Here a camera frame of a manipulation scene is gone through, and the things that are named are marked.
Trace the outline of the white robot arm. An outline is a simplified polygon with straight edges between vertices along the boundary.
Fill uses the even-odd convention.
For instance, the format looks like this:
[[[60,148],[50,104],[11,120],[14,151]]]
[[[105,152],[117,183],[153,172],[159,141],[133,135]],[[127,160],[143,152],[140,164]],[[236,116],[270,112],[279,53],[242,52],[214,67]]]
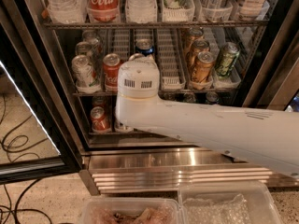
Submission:
[[[299,114],[269,109],[202,105],[159,97],[155,61],[123,63],[118,74],[116,118],[296,178],[299,175]]]

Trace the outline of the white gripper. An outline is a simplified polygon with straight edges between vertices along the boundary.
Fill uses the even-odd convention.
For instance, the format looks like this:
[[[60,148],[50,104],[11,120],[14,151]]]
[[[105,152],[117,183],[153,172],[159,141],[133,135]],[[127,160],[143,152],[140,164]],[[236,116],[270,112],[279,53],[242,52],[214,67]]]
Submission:
[[[125,62],[118,73],[118,93],[143,99],[156,96],[160,86],[160,72],[155,61],[142,57]]]

